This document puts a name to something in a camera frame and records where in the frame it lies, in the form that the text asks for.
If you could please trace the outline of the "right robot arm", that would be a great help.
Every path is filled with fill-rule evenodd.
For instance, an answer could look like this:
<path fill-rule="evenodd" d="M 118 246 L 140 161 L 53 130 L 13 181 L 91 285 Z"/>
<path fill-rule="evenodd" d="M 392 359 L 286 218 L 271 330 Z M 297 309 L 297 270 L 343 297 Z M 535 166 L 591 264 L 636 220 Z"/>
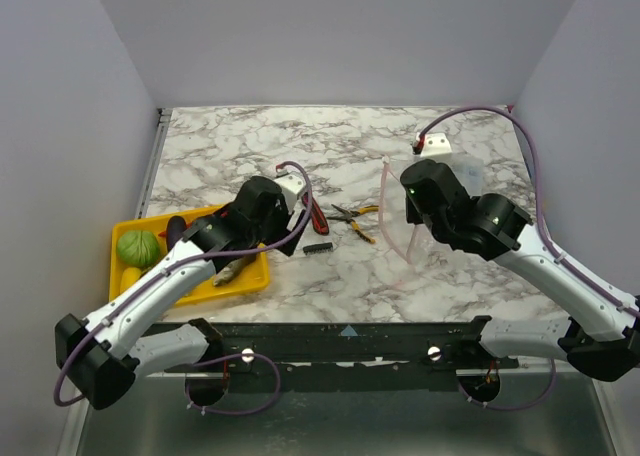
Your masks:
<path fill-rule="evenodd" d="M 567 312 L 565 319 L 488 319 L 464 338 L 460 355 L 480 368 L 494 357 L 533 356 L 568 362 L 596 380 L 613 382 L 639 364 L 639 300 L 552 249 L 529 214 L 510 199 L 471 196 L 451 168 L 420 160 L 400 176 L 407 221 L 423 224 L 452 250 L 473 254 L 525 279 Z"/>

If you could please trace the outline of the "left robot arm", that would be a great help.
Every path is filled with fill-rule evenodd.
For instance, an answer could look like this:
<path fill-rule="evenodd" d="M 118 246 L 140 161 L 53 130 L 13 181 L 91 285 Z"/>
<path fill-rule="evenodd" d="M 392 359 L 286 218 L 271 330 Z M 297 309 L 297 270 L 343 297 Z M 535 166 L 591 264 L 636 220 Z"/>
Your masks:
<path fill-rule="evenodd" d="M 159 262 L 123 294 L 83 318 L 68 314 L 54 327 L 60 369 L 54 402 L 64 381 L 96 410 L 122 398 L 140 378 L 180 365 L 214 369 L 222 356 L 214 330 L 202 322 L 147 335 L 147 330 L 181 297 L 231 262 L 278 250 L 291 255 L 310 218 L 291 217 L 300 200 L 312 198 L 305 172 L 274 179 L 253 176 L 235 199 L 199 217 Z"/>

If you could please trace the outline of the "clear zip top bag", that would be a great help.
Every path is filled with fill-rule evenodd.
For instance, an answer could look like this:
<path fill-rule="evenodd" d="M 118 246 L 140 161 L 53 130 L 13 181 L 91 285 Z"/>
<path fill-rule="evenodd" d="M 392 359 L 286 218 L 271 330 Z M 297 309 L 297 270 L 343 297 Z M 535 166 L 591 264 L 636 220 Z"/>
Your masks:
<path fill-rule="evenodd" d="M 407 221 L 406 192 L 400 176 L 413 162 L 412 156 L 382 157 L 378 227 L 390 250 L 389 266 L 397 289 L 405 289 L 432 271 L 446 269 L 449 264 L 444 249 L 432 238 L 428 228 Z"/>

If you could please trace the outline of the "toy fish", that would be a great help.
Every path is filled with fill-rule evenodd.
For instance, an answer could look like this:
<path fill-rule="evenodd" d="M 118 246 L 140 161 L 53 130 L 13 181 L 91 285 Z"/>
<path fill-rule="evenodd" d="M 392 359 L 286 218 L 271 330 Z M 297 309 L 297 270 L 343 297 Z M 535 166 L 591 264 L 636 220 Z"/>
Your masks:
<path fill-rule="evenodd" d="M 244 256 L 229 263 L 213 278 L 214 287 L 223 287 L 230 284 L 236 279 L 242 271 L 249 265 L 253 264 L 257 259 L 256 255 Z"/>

